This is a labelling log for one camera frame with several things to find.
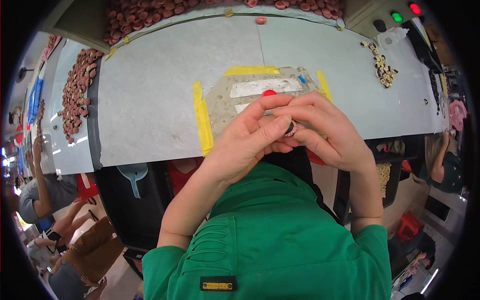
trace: fingernail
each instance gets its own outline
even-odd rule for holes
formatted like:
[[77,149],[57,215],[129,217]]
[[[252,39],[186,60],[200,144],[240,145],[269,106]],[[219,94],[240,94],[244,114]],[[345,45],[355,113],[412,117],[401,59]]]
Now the fingernail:
[[274,126],[276,129],[280,131],[285,131],[288,126],[290,126],[290,123],[292,122],[292,117],[290,115],[283,115],[281,117],[278,117],[275,119]]

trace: red light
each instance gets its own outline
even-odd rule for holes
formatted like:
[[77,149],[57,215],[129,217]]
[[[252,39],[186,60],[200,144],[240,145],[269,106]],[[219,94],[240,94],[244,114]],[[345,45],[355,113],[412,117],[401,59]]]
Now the red light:
[[420,8],[415,3],[410,4],[410,9],[412,10],[412,13],[414,13],[414,14],[421,14]]

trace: shirt label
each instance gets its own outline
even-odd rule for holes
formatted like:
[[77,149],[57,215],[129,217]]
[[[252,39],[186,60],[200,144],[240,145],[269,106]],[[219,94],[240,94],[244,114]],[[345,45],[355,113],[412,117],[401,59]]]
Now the shirt label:
[[200,277],[200,290],[233,292],[237,290],[237,278],[235,276]]

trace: green light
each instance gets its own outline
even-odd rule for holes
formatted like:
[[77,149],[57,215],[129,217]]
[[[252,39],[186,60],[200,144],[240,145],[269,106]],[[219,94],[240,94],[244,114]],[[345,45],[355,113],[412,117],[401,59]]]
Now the green light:
[[392,18],[397,23],[402,23],[403,22],[402,16],[397,12],[392,13]]

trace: green shirt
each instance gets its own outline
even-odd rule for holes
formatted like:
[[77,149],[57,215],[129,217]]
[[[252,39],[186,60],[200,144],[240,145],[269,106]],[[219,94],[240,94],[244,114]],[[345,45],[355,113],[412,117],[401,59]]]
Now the green shirt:
[[[290,172],[259,163],[225,191],[187,251],[143,257],[145,300],[390,299],[385,228],[352,236],[315,200]],[[209,276],[234,276],[236,290],[200,290]]]

